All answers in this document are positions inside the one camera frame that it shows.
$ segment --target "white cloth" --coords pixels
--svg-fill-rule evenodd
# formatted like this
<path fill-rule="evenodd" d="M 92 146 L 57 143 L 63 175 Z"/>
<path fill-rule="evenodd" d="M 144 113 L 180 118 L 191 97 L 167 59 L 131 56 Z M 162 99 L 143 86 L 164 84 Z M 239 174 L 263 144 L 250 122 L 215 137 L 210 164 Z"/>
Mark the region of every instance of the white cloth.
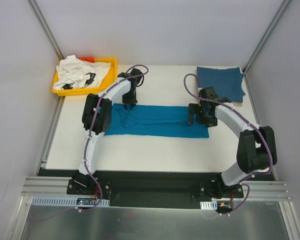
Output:
<path fill-rule="evenodd" d="M 94 81 L 86 88 L 98 88 L 108 74 L 111 63 L 88 62 L 77 59 L 75 55 L 67 56 L 56 66 L 58 81 L 53 85 L 56 91 L 63 90 L 65 84 L 70 84 L 73 89 L 80 89 L 90 79 L 90 74 L 96 74 Z"/>

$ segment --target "white table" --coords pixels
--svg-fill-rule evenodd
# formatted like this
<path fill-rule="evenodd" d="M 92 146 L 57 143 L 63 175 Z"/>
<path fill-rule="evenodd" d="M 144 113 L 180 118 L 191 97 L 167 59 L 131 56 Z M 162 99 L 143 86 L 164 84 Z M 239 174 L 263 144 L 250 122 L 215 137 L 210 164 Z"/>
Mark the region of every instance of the white table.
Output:
<path fill-rule="evenodd" d="M 130 66 L 119 65 L 118 73 Z M 183 85 L 184 76 L 196 73 L 196 66 L 148 66 L 144 84 L 137 88 L 140 105 L 188 106 L 196 103 Z M 212 66 L 225 69 L 229 67 Z M 187 85 L 197 92 L 194 77 Z M 255 117 L 247 94 L 243 106 L 236 109 L 251 122 Z M 64 100 L 53 138 L 46 169 L 75 170 L 82 158 L 85 130 L 82 114 L 86 96 L 67 96 Z M 139 135 L 111 135 L 102 139 L 97 160 L 98 170 L 164 171 L 164 172 L 222 172 L 236 161 L 238 138 L 226 125 L 218 121 L 209 128 L 209 138 L 180 138 Z"/>

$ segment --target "white wall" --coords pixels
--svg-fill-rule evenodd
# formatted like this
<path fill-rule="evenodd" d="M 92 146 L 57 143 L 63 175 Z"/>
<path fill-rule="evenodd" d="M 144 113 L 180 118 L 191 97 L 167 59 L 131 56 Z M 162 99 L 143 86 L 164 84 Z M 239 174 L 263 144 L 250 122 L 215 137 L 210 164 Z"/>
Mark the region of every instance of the white wall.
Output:
<path fill-rule="evenodd" d="M 26 0 L 0 0 L 0 240 L 34 174 L 57 98 L 57 64 Z"/>
<path fill-rule="evenodd" d="M 244 67 L 282 0 L 37 0 L 65 56 Z"/>
<path fill-rule="evenodd" d="M 294 0 L 248 72 L 262 125 L 274 128 L 278 179 L 300 220 L 300 0 Z"/>

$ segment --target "blue cloth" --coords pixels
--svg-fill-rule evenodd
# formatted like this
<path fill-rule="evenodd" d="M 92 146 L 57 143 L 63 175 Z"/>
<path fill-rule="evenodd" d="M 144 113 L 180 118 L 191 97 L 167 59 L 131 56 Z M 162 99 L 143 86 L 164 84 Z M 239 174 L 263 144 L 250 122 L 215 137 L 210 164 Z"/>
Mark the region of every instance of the blue cloth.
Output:
<path fill-rule="evenodd" d="M 196 73 L 202 88 L 214 87 L 215 93 L 220 97 L 227 97 L 232 102 L 242 103 L 242 80 L 244 75 L 239 67 L 229 69 L 214 69 L 197 67 Z"/>
<path fill-rule="evenodd" d="M 176 138 L 208 138 L 205 125 L 188 125 L 187 106 L 136 105 L 127 110 L 113 104 L 111 125 L 105 135 L 150 135 Z"/>

